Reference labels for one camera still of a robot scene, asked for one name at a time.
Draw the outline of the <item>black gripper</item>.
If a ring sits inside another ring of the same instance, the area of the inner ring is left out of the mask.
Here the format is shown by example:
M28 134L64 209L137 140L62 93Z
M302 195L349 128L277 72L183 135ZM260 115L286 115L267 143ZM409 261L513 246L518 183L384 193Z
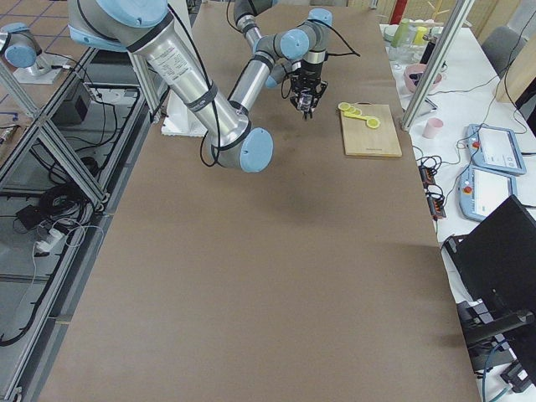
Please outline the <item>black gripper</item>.
M301 98L320 99L327 88L322 80L323 63L301 62L300 67L292 75L292 95L290 102L298 110ZM305 121L311 120L314 109L309 107L302 111Z

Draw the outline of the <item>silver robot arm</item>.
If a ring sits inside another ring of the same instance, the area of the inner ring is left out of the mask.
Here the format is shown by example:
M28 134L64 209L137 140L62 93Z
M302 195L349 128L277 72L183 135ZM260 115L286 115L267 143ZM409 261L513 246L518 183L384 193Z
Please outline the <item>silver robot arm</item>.
M265 86L276 88L293 72L291 56L286 56L281 47L284 33L263 35L256 23L256 17L272 8L275 1L234 1L233 20L235 27L242 33L253 54L271 60L270 75Z
M230 96L208 77L193 40L180 38L174 28L178 18L165 1L70 1L70 37L85 46L143 57L207 129L213 160L257 173L273 154L271 134L249 118L262 88L290 78L290 101L308 118L327 87L321 73L332 13L314 8L296 28L263 35L255 18L273 6L272 1L234 4L236 28L252 57Z

